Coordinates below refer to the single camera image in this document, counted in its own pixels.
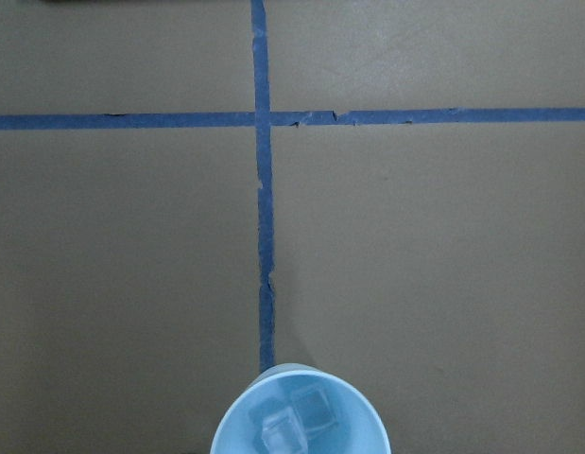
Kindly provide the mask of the clear ice cube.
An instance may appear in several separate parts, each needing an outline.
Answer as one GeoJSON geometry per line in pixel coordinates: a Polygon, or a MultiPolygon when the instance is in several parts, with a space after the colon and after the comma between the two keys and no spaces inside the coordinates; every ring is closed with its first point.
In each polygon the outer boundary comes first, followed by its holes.
{"type": "Polygon", "coordinates": [[[315,440],[338,426],[336,410],[323,386],[301,387],[291,393],[290,400],[308,440],[315,440]]]}
{"type": "Polygon", "coordinates": [[[308,452],[308,441],[296,413],[285,408],[265,417],[261,438],[268,453],[303,454],[308,452]]]}

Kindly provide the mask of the light blue plastic cup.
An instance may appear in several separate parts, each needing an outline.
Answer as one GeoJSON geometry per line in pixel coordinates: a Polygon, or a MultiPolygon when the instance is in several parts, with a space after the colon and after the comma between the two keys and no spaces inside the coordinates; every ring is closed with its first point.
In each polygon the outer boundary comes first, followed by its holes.
{"type": "Polygon", "coordinates": [[[215,432],[212,453],[268,453],[262,438],[263,419],[291,408],[291,393],[319,384],[331,399],[338,426],[315,440],[307,453],[390,453],[385,426],[370,401],[345,380],[299,363],[271,367],[253,380],[232,403],[215,432]]]}

